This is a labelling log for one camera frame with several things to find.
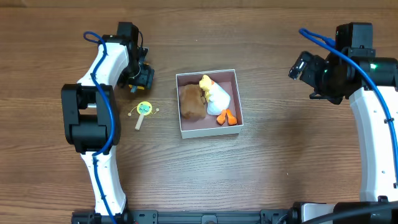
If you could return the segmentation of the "yellow and blue toy truck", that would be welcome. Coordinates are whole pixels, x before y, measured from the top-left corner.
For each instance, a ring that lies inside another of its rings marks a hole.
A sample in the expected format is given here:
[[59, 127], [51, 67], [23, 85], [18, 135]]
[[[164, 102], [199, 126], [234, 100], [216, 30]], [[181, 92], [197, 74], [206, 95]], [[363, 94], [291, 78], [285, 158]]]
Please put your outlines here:
[[145, 86], [136, 86], [136, 85], [129, 85], [129, 88], [131, 89], [131, 93], [136, 93], [137, 90], [145, 90]]

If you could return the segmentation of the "brown plush toy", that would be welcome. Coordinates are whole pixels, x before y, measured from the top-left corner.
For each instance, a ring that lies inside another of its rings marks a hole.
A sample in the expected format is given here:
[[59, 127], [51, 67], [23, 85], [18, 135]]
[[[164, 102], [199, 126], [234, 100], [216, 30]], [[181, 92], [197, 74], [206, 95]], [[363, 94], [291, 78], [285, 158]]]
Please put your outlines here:
[[206, 117], [205, 99], [199, 85], [189, 84], [181, 88], [180, 112], [184, 119], [199, 120]]

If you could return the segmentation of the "white plush duck toy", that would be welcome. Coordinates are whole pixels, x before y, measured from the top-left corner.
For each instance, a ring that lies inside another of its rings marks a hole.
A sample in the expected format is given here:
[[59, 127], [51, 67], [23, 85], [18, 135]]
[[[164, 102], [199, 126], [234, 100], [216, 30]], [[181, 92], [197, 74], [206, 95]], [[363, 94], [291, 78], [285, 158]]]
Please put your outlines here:
[[216, 121], [219, 125], [224, 125], [226, 121], [229, 126], [237, 125], [238, 120], [229, 109], [231, 103], [230, 95], [208, 75], [202, 76], [199, 81], [199, 87], [205, 93], [207, 113], [217, 116]]

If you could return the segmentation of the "white square box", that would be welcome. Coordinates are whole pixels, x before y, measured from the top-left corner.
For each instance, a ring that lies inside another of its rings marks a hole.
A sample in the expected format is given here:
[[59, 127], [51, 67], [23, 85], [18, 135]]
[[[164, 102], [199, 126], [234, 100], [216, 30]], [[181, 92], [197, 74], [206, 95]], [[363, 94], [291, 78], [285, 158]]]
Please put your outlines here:
[[[208, 75], [230, 95], [231, 103], [229, 105], [229, 109], [233, 116], [237, 118], [237, 125], [229, 126], [228, 122], [225, 122], [225, 124], [220, 126], [216, 121], [216, 116], [212, 115], [207, 115], [205, 119], [197, 121], [182, 118], [180, 109], [180, 93], [182, 87], [188, 84], [198, 84], [203, 75]], [[176, 74], [175, 79], [177, 86], [180, 132], [183, 139], [240, 133], [244, 126], [244, 122], [235, 69], [178, 73]]]

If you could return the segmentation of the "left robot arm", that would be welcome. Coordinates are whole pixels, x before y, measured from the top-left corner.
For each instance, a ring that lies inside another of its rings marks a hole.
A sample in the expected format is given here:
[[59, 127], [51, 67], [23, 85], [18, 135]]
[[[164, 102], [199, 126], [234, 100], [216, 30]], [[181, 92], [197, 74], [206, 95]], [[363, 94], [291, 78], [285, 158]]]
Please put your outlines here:
[[120, 184], [116, 146], [121, 125], [114, 89], [149, 90], [154, 69], [148, 65], [148, 49], [142, 32], [132, 22], [119, 22], [113, 35], [83, 34], [98, 47], [87, 73], [61, 90], [65, 137], [85, 162], [95, 194], [94, 216], [101, 221], [121, 221], [127, 215], [127, 198]]

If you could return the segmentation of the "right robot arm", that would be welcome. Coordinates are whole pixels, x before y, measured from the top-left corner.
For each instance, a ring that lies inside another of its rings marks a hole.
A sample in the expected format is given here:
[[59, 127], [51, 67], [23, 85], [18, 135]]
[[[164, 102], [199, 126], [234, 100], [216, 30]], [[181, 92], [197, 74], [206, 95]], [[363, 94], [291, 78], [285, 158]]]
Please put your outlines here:
[[334, 39], [305, 28], [299, 32], [328, 55], [303, 51], [289, 77], [310, 85], [312, 100], [349, 101], [358, 131], [361, 189], [357, 202], [297, 202], [280, 222], [396, 223], [397, 60], [376, 56], [370, 23], [342, 24]]

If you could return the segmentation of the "wooden cat rattle drum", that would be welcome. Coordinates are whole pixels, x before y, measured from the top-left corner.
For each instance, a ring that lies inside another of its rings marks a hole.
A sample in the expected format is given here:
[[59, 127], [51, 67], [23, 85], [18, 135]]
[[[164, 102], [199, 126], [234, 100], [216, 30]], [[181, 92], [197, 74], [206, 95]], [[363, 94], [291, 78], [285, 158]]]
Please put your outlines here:
[[150, 114], [156, 114], [157, 112], [160, 111], [159, 108], [156, 108], [155, 111], [153, 112], [153, 106], [150, 102], [148, 101], [142, 101], [140, 102], [137, 106], [135, 106], [134, 108], [131, 109], [130, 112], [128, 112], [128, 116], [131, 117], [132, 116], [132, 112], [136, 110], [137, 113], [139, 114], [139, 117], [137, 119], [137, 123], [135, 126], [135, 130], [139, 131], [142, 125], [142, 122], [144, 120], [144, 118]]

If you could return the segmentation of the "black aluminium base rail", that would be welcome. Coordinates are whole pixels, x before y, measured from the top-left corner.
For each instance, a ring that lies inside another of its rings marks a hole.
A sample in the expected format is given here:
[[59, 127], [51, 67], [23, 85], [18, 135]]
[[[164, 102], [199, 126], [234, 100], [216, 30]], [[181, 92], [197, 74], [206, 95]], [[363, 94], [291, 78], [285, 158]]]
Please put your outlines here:
[[132, 224], [268, 224], [300, 223], [299, 212], [291, 208], [256, 212], [159, 212], [128, 210], [115, 216], [117, 223]]

